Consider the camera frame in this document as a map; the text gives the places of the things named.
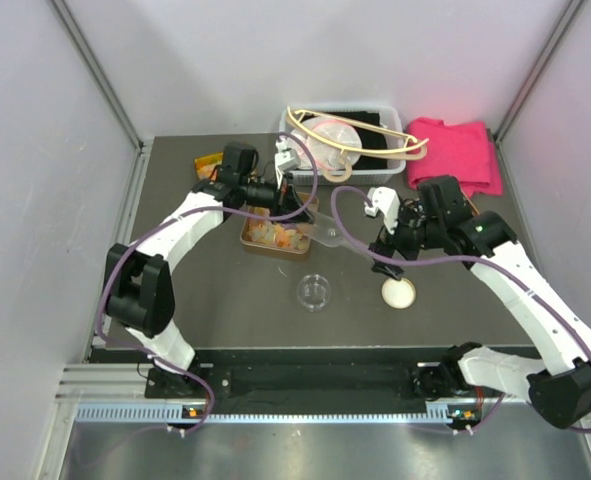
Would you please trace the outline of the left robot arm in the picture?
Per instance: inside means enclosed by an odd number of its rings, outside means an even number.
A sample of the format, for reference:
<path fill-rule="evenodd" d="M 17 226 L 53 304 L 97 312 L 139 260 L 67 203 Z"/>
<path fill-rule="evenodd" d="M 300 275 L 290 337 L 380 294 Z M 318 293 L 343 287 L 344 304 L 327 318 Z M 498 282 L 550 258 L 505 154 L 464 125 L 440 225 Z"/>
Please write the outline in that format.
<path fill-rule="evenodd" d="M 180 261 L 232 215 L 251 218 L 254 209 L 263 208 L 274 223 L 313 220 L 307 202 L 285 177 L 299 166 L 297 151 L 279 141 L 272 181 L 256 175 L 257 156 L 250 145 L 226 144 L 220 165 L 160 225 L 107 253 L 97 317 L 125 327 L 154 364 L 168 372 L 167 384 L 180 396 L 195 394 L 202 382 L 200 370 L 191 366 L 196 352 L 174 321 L 172 273 Z"/>

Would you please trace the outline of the gold tin pastel gummies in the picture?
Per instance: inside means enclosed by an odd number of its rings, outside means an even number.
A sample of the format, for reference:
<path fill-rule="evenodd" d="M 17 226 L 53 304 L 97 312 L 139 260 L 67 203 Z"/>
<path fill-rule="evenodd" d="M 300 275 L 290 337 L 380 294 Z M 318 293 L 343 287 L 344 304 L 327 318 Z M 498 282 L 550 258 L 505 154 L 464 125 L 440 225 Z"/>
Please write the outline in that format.
<path fill-rule="evenodd" d="M 253 215 L 261 219 L 246 218 L 240 233 L 240 241 L 248 253 L 282 260 L 304 261 L 309 256 L 311 239 L 295 225 L 285 225 L 267 220 L 269 210 L 249 207 Z"/>

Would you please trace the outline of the clear round container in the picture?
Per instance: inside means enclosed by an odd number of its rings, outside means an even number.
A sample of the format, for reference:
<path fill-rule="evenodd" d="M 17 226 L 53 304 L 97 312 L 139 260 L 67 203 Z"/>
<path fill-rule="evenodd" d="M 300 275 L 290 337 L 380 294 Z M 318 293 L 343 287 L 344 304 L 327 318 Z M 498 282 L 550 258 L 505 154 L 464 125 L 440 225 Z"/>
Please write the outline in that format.
<path fill-rule="evenodd" d="M 311 313 L 322 311 L 330 302 L 331 295 L 329 281 L 320 274 L 305 275 L 296 288 L 297 300 Z"/>

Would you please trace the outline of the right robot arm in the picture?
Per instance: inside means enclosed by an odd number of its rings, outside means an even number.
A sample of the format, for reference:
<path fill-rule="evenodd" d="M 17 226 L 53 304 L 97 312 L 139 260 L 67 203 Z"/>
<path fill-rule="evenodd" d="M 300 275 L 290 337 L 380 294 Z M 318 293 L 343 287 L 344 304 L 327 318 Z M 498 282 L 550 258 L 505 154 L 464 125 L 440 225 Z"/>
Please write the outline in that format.
<path fill-rule="evenodd" d="M 591 328 L 552 289 L 529 259 L 514 230 L 497 213 L 479 213 L 453 176 L 419 184 L 417 198 L 388 187 L 368 193 L 364 211 L 383 226 L 369 246 L 382 270 L 394 254 L 416 262 L 440 250 L 482 282 L 517 321 L 536 348 L 536 359 L 510 355 L 476 342 L 442 357 L 435 385 L 462 396 L 486 387 L 529 403 L 549 424 L 573 427 L 591 413 Z"/>

